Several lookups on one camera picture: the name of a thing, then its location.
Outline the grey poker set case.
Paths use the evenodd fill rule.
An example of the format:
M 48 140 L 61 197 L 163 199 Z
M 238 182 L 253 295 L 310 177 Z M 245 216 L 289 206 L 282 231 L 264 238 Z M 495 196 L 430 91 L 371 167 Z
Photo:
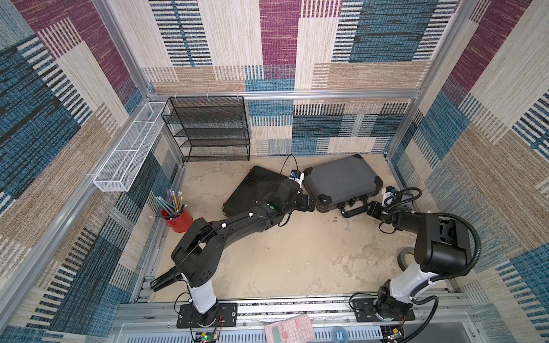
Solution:
M 357 200 L 367 204 L 383 187 L 383 180 L 360 154 L 308 167 L 304 175 L 303 185 L 322 213 L 343 210 Z

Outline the red pencil cup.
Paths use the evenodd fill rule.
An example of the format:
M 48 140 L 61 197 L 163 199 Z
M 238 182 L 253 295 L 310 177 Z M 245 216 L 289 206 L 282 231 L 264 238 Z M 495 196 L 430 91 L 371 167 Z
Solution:
M 166 221 L 166 225 L 176 233 L 185 233 L 194 221 L 187 207 L 183 207 L 182 212 L 176 217 L 170 217 L 166 210 L 161 210 L 161 217 Z

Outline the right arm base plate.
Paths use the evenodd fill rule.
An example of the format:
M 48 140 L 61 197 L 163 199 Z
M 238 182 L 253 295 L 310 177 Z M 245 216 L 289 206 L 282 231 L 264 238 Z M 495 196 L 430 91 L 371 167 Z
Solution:
M 411 303 L 404 303 L 389 297 L 377 301 L 374 298 L 354 298 L 351 307 L 357 322 L 401 322 L 413 321 L 416 316 Z

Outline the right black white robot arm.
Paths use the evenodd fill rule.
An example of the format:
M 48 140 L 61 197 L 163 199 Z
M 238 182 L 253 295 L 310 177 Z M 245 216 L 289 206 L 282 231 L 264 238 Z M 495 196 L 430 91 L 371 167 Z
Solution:
M 381 320 L 405 317 L 413 305 L 421 303 L 420 294 L 443 280 L 466 276 L 480 259 L 478 231 L 455 214 L 395 210 L 379 202 L 369 204 L 367 214 L 396 231 L 416 235 L 415 261 L 378 290 L 374 308 Z

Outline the black stapler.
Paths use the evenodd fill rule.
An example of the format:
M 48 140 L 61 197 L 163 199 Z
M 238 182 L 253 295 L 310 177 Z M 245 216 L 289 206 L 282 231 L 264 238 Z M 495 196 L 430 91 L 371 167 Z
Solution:
M 184 277 L 184 274 L 181 273 L 177 267 L 172 267 L 168 272 L 162 274 L 160 277 L 157 277 L 150 282 L 150 288 L 153 292 L 159 292 L 164 288 L 176 283 L 176 282 L 186 282 L 187 280 Z

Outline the black poker set case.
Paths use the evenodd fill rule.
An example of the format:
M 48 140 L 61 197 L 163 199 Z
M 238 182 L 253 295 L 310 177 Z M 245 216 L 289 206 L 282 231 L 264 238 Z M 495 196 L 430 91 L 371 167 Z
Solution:
M 232 217 L 249 211 L 256 202 L 263 200 L 268 194 L 276 192 L 285 179 L 287 177 L 280 173 L 254 166 L 223 204 L 223 214 Z

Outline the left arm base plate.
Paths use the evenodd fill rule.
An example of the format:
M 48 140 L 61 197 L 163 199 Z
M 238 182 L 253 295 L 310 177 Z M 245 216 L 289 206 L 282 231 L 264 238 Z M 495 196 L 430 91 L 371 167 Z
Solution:
M 198 329 L 214 327 L 235 327 L 238 315 L 236 302 L 221 302 L 215 304 L 205 314 L 201 314 L 194 304 L 182 304 L 178 309 L 177 329 Z

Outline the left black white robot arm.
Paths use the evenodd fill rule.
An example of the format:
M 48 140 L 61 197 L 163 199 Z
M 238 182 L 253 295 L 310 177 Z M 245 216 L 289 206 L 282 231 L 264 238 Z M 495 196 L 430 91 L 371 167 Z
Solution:
M 248 211 L 225 220 L 194 220 L 172 252 L 174 272 L 187 283 L 193 314 L 211 322 L 217 314 L 218 299 L 211 278 L 223 251 L 251 234 L 284 226 L 295 211 L 315 211 L 315 201 L 294 180 L 285 180 L 274 193 L 255 203 Z

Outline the pink calculator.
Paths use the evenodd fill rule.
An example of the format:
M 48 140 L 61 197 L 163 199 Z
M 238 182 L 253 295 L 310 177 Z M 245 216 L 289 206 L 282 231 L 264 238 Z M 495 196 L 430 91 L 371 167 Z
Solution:
M 313 323 L 301 314 L 264 327 L 267 343 L 306 343 L 315 339 Z

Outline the blue tape roll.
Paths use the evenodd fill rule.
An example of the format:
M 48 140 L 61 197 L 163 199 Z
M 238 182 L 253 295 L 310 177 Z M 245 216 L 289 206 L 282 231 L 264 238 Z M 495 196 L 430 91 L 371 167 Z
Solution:
M 334 343 L 349 343 L 349 334 L 343 327 L 336 327 L 332 332 Z

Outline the black mesh shelf rack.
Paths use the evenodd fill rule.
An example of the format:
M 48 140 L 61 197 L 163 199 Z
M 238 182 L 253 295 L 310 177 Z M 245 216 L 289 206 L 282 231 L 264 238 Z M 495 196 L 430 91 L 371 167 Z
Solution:
M 185 162 L 250 159 L 243 97 L 170 97 L 162 118 Z

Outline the bundle of coloured pencils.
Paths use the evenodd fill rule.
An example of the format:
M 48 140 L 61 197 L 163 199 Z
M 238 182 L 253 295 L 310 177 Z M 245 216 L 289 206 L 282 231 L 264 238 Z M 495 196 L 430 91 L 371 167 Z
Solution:
M 165 214 L 160 214 L 166 220 L 174 220 L 183 214 L 187 205 L 183 202 L 181 191 L 167 190 L 165 197 L 154 196 L 153 200 L 160 206 Z

